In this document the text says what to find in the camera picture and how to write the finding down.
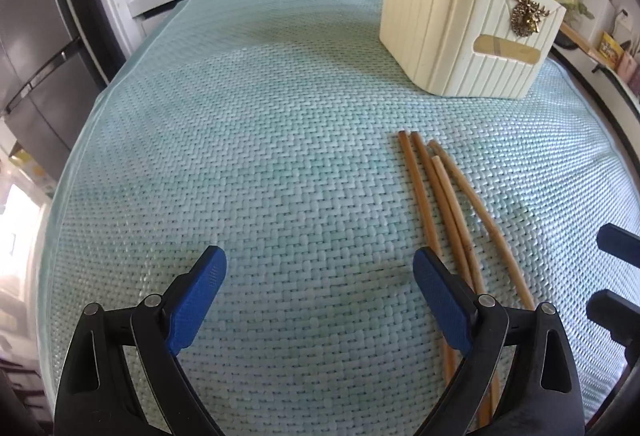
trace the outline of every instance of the wooden stick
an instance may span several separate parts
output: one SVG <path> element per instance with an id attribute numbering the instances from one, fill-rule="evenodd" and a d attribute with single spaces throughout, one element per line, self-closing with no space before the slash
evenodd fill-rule
<path id="1" fill-rule="evenodd" d="M 420 157 L 424 171 L 427 173 L 429 185 L 433 190 L 436 203 L 440 209 L 442 222 L 444 223 L 444 227 L 447 231 L 447 237 L 449 238 L 451 250 L 453 252 L 453 259 L 456 263 L 456 270 L 458 270 L 458 274 L 468 284 L 469 288 L 473 288 L 471 274 L 469 273 L 469 267 L 466 264 L 465 251 L 462 249 L 462 242 L 460 241 L 456 220 L 453 217 L 451 207 L 449 207 L 449 202 L 447 201 L 447 197 L 442 189 L 440 178 L 438 178 L 436 169 L 433 166 L 433 160 L 431 160 L 431 156 L 429 156 L 419 132 L 412 132 L 411 139 L 414 141 L 415 148 L 418 150 L 418 156 Z"/>
<path id="2" fill-rule="evenodd" d="M 596 50 L 596 48 L 592 47 L 591 44 L 585 39 L 582 35 L 580 35 L 577 31 L 575 31 L 571 26 L 567 23 L 560 23 L 560 31 L 564 33 L 569 39 L 575 42 L 582 51 L 584 51 L 589 57 L 599 62 L 600 64 L 606 64 L 607 61 L 604 59 L 602 54 Z"/>
<path id="3" fill-rule="evenodd" d="M 434 156 L 432 159 L 438 178 L 440 178 L 440 184 L 442 185 L 447 201 L 449 202 L 449 206 L 451 207 L 453 218 L 456 220 L 458 233 L 460 234 L 460 241 L 462 242 L 462 249 L 465 251 L 466 262 L 469 265 L 469 273 L 471 274 L 473 289 L 478 295 L 486 293 L 484 280 L 482 279 L 482 273 L 480 272 L 480 263 L 478 263 L 478 259 L 476 259 L 474 244 L 471 240 L 469 229 L 466 226 L 465 216 L 462 213 L 462 208 L 460 208 L 458 197 L 453 190 L 451 181 L 449 180 L 449 175 L 447 174 L 440 157 Z"/>
<path id="4" fill-rule="evenodd" d="M 415 195 L 418 201 L 418 211 L 420 212 L 420 220 L 422 223 L 422 231 L 427 239 L 427 244 L 438 257 L 442 258 L 442 247 L 440 246 L 440 240 L 438 239 L 436 225 L 433 223 L 431 206 L 427 198 L 427 192 L 424 189 L 424 184 L 422 183 L 420 171 L 418 170 L 418 163 L 415 159 L 414 152 L 411 149 L 409 136 L 406 131 L 403 130 L 398 132 L 398 138 L 400 139 L 400 145 L 404 152 L 404 161 L 409 169 L 409 176 L 414 184 Z M 455 350 L 447 344 L 444 338 L 443 340 L 444 379 L 446 384 L 448 384 L 456 372 L 456 353 Z"/>
<path id="5" fill-rule="evenodd" d="M 514 283 L 516 290 L 518 291 L 520 300 L 522 301 L 522 303 L 525 305 L 527 309 L 535 310 L 536 303 L 533 299 L 533 295 L 529 291 L 529 287 L 527 286 L 527 283 L 524 280 L 522 271 L 520 270 L 518 263 L 513 257 L 513 254 L 511 253 L 511 249 L 507 244 L 507 241 L 504 239 L 504 236 L 502 235 L 500 229 L 495 224 L 494 219 L 486 210 L 484 204 L 482 203 L 482 200 L 480 199 L 478 194 L 476 194 L 476 191 L 471 186 L 471 184 L 466 180 L 465 175 L 462 174 L 462 171 L 458 168 L 455 162 L 449 157 L 449 155 L 444 151 L 444 149 L 440 146 L 440 144 L 435 140 L 431 140 L 428 145 L 442 159 L 443 164 L 446 165 L 447 169 L 449 169 L 449 172 L 451 172 L 451 175 L 453 176 L 453 179 L 458 184 L 458 187 L 460 187 L 460 190 L 462 190 L 463 193 L 465 193 L 465 196 L 471 202 L 473 208 L 476 210 L 476 213 L 478 214 L 482 223 L 484 224 L 484 228 L 486 228 L 487 232 L 489 233 L 489 236 L 491 237 L 492 241 L 495 243 L 495 246 L 498 249 L 498 253 L 502 257 L 502 260 L 507 265 L 509 276 L 511 277 L 511 281 Z"/>
<path id="6" fill-rule="evenodd" d="M 491 397 L 491 413 L 495 412 L 498 408 L 498 402 L 500 401 L 500 375 L 496 369 L 494 377 L 491 379 L 491 389 L 489 389 L 489 396 Z"/>
<path id="7" fill-rule="evenodd" d="M 418 211 L 420 212 L 420 220 L 422 222 L 424 237 L 427 239 L 427 244 L 431 249 L 436 254 L 442 255 L 442 248 L 440 247 L 440 240 L 438 239 L 438 233 L 436 232 L 436 225 L 433 223 L 431 206 L 427 199 L 427 191 L 424 189 L 422 177 L 420 176 L 420 171 L 418 171 L 418 163 L 415 160 L 414 152 L 411 149 L 409 136 L 406 131 L 400 131 L 398 132 L 398 138 L 400 139 L 400 145 L 404 152 L 404 161 L 409 169 L 409 176 L 414 184 L 414 191 L 418 200 Z"/>
<path id="8" fill-rule="evenodd" d="M 444 193 L 449 202 L 449 206 L 451 207 L 454 219 L 456 220 L 456 225 L 458 226 L 458 233 L 460 234 L 462 247 L 465 251 L 466 262 L 469 266 L 468 271 L 471 274 L 471 278 L 473 280 L 472 288 L 478 295 L 486 293 L 486 286 L 484 284 L 484 279 L 482 278 L 480 264 L 476 259 L 476 253 L 474 251 L 473 241 L 471 240 L 471 234 L 469 233 L 469 230 L 466 226 L 465 217 L 462 213 L 462 208 L 460 208 L 460 203 L 458 201 L 456 193 L 451 185 L 451 181 L 449 180 L 449 175 L 447 174 L 447 171 L 444 168 L 442 160 L 439 158 L 439 156 L 433 157 L 433 165 L 436 170 L 436 174 L 440 179 L 440 184 L 442 185 Z M 478 425 L 480 427 L 484 427 L 491 423 L 495 407 L 497 407 L 499 399 L 500 376 L 498 375 L 498 371 L 496 370 L 494 372 L 494 376 L 492 376 L 490 389 L 485 394 L 478 409 Z"/>

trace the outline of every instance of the blue gripper pad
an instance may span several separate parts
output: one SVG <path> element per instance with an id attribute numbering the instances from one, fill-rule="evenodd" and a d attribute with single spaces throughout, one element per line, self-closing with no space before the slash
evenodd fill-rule
<path id="1" fill-rule="evenodd" d="M 187 284 L 186 290 L 181 291 L 178 302 L 173 306 L 166 338 L 167 347 L 173 356 L 191 346 L 225 275 L 224 251 L 217 246 L 210 246 L 189 273 L 176 278 L 176 281 L 185 279 Z"/>
<path id="2" fill-rule="evenodd" d="M 414 277 L 447 343 L 466 355 L 473 346 L 471 330 L 478 314 L 473 301 L 429 248 L 415 253 Z"/>

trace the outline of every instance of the stainless steel refrigerator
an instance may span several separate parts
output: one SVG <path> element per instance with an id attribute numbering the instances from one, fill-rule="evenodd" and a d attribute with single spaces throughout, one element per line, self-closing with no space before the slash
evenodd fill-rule
<path id="1" fill-rule="evenodd" d="M 56 180 L 123 62 L 99 0 L 0 0 L 0 109 Z"/>

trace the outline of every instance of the deer head emblem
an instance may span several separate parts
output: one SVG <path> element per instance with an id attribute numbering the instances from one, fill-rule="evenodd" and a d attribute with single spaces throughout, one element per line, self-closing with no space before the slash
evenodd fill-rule
<path id="1" fill-rule="evenodd" d="M 511 29 L 518 37 L 529 37 L 540 32 L 538 26 L 543 17 L 549 16 L 549 10 L 532 0 L 516 0 L 518 3 L 511 12 Z"/>

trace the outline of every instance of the table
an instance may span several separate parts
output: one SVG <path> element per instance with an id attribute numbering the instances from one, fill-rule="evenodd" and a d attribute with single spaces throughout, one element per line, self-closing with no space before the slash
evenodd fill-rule
<path id="1" fill-rule="evenodd" d="M 553 61 L 521 101 L 418 90 L 378 41 L 381 2 L 188 0 L 127 62 L 52 206 L 38 305 L 50 396 L 85 304 L 135 305 L 217 244 L 227 278 L 179 358 L 226 434 L 412 434 L 444 384 L 411 273 L 425 241 L 397 140 L 409 129 L 456 159 L 534 297 L 558 307 L 594 411 L 623 357 L 585 302 L 601 288 L 640 300 L 639 273 L 595 244 L 607 222 L 640 230 L 620 153 Z M 517 304 L 462 203 L 488 290 Z M 160 423 L 133 355 L 130 369 Z"/>

